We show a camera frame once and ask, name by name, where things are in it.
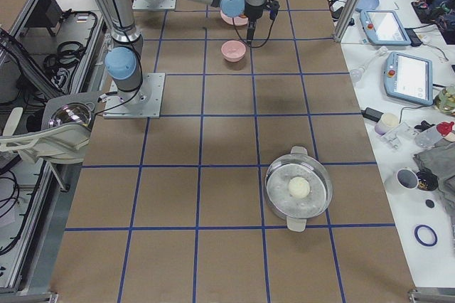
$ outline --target white plastic container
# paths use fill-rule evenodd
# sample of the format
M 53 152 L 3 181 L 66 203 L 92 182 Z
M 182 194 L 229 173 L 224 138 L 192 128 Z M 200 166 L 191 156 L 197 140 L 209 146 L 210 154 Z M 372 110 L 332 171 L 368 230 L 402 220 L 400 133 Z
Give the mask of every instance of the white plastic container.
M 442 122 L 434 125 L 420 132 L 414 139 L 415 143 L 424 149 L 431 148 L 452 131 L 454 124 L 454 122 Z

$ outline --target gray cloth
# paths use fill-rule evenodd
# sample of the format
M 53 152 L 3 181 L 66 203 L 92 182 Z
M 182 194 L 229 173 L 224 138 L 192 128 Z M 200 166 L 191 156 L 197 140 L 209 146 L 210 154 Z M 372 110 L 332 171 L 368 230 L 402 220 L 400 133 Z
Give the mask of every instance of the gray cloth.
M 455 249 L 455 143 L 443 140 L 435 148 L 415 154 L 414 160 L 420 170 L 429 169 L 438 176 L 437 191 L 451 217 Z

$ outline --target white cup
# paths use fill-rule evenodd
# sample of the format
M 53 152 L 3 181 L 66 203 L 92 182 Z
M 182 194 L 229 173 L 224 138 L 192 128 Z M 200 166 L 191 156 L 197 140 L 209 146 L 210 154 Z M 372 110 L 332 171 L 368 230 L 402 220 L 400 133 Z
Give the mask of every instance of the white cup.
M 383 135 L 394 127 L 397 127 L 399 123 L 398 117 L 393 113 L 385 113 L 381 116 L 379 122 L 376 123 L 375 131 L 377 134 Z
M 416 189 L 418 185 L 419 178 L 415 172 L 408 168 L 397 170 L 384 182 L 385 190 L 393 194 L 404 194 L 409 190 Z

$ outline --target stainless steel pot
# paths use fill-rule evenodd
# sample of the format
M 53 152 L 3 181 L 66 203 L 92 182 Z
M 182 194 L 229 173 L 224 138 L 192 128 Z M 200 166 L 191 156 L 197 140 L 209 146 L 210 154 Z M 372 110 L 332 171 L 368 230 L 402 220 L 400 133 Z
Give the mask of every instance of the stainless steel pot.
M 293 147 L 270 164 L 264 187 L 269 207 L 296 232 L 327 209 L 333 193 L 327 170 L 303 147 Z

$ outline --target screen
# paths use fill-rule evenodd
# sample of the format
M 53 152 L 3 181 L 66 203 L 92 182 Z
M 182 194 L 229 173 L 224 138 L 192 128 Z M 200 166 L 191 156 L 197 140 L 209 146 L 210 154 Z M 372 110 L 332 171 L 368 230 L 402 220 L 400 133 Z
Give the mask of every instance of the screen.
M 428 100 L 427 81 L 428 73 L 425 61 L 398 56 L 396 93 Z
M 400 26 L 392 13 L 368 12 L 371 23 L 375 27 L 379 41 L 405 41 Z

